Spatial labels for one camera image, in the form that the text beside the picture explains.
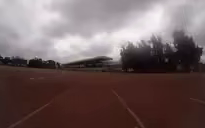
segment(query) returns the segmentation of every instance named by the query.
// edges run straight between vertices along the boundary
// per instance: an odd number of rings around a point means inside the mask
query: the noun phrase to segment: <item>running track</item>
[[[205,128],[205,74],[0,66],[0,128]]]

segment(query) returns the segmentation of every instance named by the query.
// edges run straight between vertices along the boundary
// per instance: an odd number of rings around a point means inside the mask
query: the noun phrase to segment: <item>cloudy sky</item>
[[[2,56],[118,59],[126,41],[176,28],[205,48],[205,0],[0,0]]]

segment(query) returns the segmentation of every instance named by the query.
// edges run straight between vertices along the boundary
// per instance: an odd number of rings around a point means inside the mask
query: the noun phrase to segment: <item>white lane line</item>
[[[122,104],[122,106],[129,112],[129,114],[135,119],[137,124],[140,126],[140,128],[145,128],[142,121],[139,119],[139,117],[128,107],[126,102],[117,94],[116,91],[112,89],[113,94],[118,98],[119,102]]]
[[[21,120],[17,121],[16,123],[11,124],[9,127],[7,128],[15,128],[16,126],[22,124],[24,121],[28,120],[29,118],[31,118],[32,116],[34,116],[35,114],[37,114],[38,112],[40,112],[41,110],[43,110],[44,108],[46,108],[48,105],[50,105],[52,102],[54,101],[54,99],[52,99],[50,102],[48,102],[47,104],[45,104],[44,106],[38,108],[37,110],[31,112],[30,114],[28,114],[27,116],[23,117]]]
[[[200,103],[200,104],[204,104],[204,105],[205,105],[205,101],[203,101],[203,100],[194,99],[194,98],[190,98],[190,100],[192,100],[192,101],[195,101],[195,102],[197,102],[197,103]]]

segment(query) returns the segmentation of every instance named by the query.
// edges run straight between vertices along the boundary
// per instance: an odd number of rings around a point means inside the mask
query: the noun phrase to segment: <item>stadium roof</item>
[[[82,63],[86,63],[86,62],[106,61],[106,60],[112,60],[112,58],[107,57],[107,56],[97,56],[97,57],[93,57],[93,58],[88,58],[88,59],[78,60],[78,61],[74,61],[74,62],[69,62],[69,63],[63,64],[63,65],[75,65],[75,64],[82,64]]]

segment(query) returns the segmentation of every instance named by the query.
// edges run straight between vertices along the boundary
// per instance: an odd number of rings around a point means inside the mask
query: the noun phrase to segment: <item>grandstand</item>
[[[120,63],[114,63],[113,59],[107,56],[97,56],[93,58],[78,60],[63,64],[63,69],[77,71],[109,71],[112,67],[121,67]]]

